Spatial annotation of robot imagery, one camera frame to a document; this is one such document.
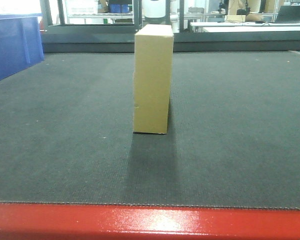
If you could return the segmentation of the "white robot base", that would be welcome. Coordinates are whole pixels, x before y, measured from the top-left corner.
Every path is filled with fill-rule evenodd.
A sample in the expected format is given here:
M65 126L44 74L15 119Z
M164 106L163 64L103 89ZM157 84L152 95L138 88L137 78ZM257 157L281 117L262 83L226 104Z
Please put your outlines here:
M171 25L172 32L179 32L178 0L143 0L142 23L152 25Z

